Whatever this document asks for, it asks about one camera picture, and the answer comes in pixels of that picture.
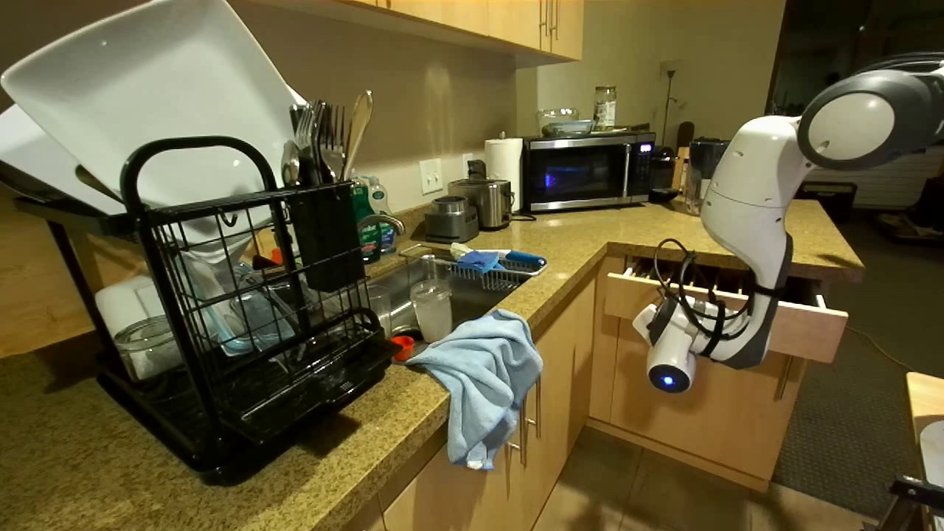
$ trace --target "paper towel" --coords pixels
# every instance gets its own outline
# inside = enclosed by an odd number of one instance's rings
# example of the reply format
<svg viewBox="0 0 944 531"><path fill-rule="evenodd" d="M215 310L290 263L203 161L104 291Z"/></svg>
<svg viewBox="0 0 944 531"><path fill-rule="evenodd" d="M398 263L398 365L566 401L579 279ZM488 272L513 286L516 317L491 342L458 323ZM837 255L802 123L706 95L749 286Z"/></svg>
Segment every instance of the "paper towel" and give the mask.
<svg viewBox="0 0 944 531"><path fill-rule="evenodd" d="M511 211L522 208L522 137L488 137L485 164L491 179L511 182Z"/></svg>

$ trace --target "upper cabinet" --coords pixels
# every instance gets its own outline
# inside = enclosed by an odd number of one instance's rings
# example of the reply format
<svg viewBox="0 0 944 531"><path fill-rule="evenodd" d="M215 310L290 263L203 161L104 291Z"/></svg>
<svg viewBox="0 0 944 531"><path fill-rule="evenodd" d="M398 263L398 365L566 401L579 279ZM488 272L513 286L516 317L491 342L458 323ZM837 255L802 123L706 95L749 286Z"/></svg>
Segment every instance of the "upper cabinet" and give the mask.
<svg viewBox="0 0 944 531"><path fill-rule="evenodd" d="M253 0L342 18L368 28L407 28L445 42L498 44L531 62L581 59L584 0Z"/></svg>

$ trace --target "microwave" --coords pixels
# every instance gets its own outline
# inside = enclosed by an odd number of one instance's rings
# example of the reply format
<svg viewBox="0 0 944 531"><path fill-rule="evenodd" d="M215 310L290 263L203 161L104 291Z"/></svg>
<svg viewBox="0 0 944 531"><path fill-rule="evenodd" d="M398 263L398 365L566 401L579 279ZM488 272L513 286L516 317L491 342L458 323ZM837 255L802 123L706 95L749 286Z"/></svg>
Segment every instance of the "microwave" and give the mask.
<svg viewBox="0 0 944 531"><path fill-rule="evenodd" d="M656 182L653 133L531 137L522 148L522 211L635 205Z"/></svg>

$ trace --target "countertop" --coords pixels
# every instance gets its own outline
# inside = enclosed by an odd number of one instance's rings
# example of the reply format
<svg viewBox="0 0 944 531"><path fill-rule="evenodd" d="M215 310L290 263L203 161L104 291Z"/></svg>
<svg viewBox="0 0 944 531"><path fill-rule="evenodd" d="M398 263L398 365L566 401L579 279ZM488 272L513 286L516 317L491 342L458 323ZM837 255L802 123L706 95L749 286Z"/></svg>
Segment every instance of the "countertop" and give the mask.
<svg viewBox="0 0 944 531"><path fill-rule="evenodd" d="M798 278L861 278L821 204L792 204L789 230ZM653 254L666 235L706 263L731 263L699 217L666 205L541 214L469 245L550 258L498 304L541 329L601 255ZM208 486L98 385L92 351L76 342L0 360L0 528L342 528L421 447L445 441L448 396L435 376L393 365L246 483Z"/></svg>

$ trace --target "floor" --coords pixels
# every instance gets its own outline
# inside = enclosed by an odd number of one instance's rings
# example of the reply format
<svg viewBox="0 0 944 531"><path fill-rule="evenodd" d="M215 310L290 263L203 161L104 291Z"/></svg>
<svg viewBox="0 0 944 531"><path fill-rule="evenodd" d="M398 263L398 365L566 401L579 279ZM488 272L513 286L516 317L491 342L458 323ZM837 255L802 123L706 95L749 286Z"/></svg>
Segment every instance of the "floor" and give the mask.
<svg viewBox="0 0 944 531"><path fill-rule="evenodd" d="M907 368L944 370L944 248L886 239L870 214L843 223L867 266L861 283L836 286L830 300L849 313L843 363L814 365L795 434L814 447L789 447L783 475L830 496L774 486L741 490L628 441L587 431L579 440L536 528L541 531L861 531L889 502L886 483L914 455L898 396Z"/></svg>
<svg viewBox="0 0 944 531"><path fill-rule="evenodd" d="M865 531L837 503L774 486L767 496L584 431L535 531Z"/></svg>

